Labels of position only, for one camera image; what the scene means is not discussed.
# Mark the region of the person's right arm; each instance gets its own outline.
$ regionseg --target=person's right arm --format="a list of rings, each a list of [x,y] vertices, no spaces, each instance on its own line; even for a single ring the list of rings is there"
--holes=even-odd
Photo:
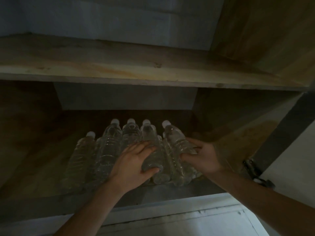
[[[279,234],[315,235],[314,208],[225,169],[219,163],[212,144],[192,138],[187,140],[198,146],[198,154],[182,154],[181,159],[230,193]]]

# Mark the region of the wooden shelf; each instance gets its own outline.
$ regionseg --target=wooden shelf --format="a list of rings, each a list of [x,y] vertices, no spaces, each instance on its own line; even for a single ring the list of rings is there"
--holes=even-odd
[[[0,38],[0,79],[301,91],[208,51],[47,35]]]

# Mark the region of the person's left hand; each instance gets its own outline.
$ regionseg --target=person's left hand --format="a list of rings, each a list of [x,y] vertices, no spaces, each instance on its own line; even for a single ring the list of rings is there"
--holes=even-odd
[[[117,159],[109,175],[109,181],[115,183],[123,193],[140,186],[159,172],[159,168],[152,168],[145,172],[141,169],[145,158],[156,150],[155,146],[148,147],[149,145],[150,142],[131,144]]]

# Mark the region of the white bottle cap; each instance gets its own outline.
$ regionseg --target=white bottle cap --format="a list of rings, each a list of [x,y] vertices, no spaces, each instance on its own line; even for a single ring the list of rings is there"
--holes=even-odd
[[[93,139],[95,138],[95,132],[93,131],[89,131],[87,134],[86,134],[87,137],[93,137]]]
[[[129,118],[127,123],[136,123],[136,121],[133,118]]]
[[[111,121],[111,124],[113,124],[113,123],[116,123],[116,124],[119,126],[119,120],[118,120],[118,119],[114,118],[114,119]]]
[[[149,119],[144,119],[142,122],[142,125],[144,125],[144,124],[151,124],[151,122]]]
[[[168,125],[171,125],[171,123],[168,120],[165,120],[164,122],[162,122],[163,128],[165,128]]]

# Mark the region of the person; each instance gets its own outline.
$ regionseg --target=person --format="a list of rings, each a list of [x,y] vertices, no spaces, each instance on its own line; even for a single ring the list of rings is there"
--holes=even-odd
[[[219,163],[212,144],[191,138],[187,140],[197,146],[198,154],[182,154],[181,159],[230,193],[279,234],[283,236],[315,235],[314,208],[225,169]],[[146,172],[141,170],[144,159],[156,149],[148,147],[149,144],[149,142],[139,142],[128,146],[117,159],[108,181],[99,187],[94,197],[54,236],[96,235],[119,199],[158,172],[158,168],[152,168]]]

